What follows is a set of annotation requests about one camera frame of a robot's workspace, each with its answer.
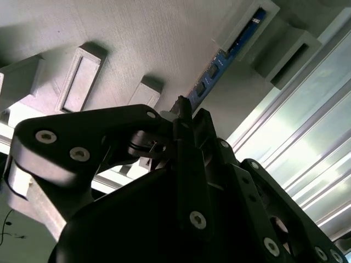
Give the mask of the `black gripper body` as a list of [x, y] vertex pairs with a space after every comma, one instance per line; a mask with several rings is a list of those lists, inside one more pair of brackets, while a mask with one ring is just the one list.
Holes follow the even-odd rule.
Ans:
[[178, 190], [153, 171], [76, 213], [50, 262], [256, 262], [258, 241], [237, 191]]

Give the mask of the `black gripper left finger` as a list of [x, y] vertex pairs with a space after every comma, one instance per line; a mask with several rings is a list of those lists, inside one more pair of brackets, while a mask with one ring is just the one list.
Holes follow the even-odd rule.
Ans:
[[[67, 223], [92, 197], [93, 178], [112, 167], [150, 160], [153, 171], [167, 171], [178, 190], [197, 186], [208, 198], [203, 154], [195, 142], [190, 102], [179, 98], [174, 120], [151, 107], [132, 105], [67, 113], [20, 122], [15, 130], [5, 179], [59, 241]], [[29, 176], [26, 193], [15, 188]]]

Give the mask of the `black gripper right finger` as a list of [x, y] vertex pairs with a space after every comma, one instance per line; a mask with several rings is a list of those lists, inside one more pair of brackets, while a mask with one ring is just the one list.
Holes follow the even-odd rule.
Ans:
[[255, 160], [238, 161], [217, 137], [211, 115], [194, 117], [195, 142], [205, 153], [214, 190], [217, 230], [228, 262], [345, 262], [327, 235]]

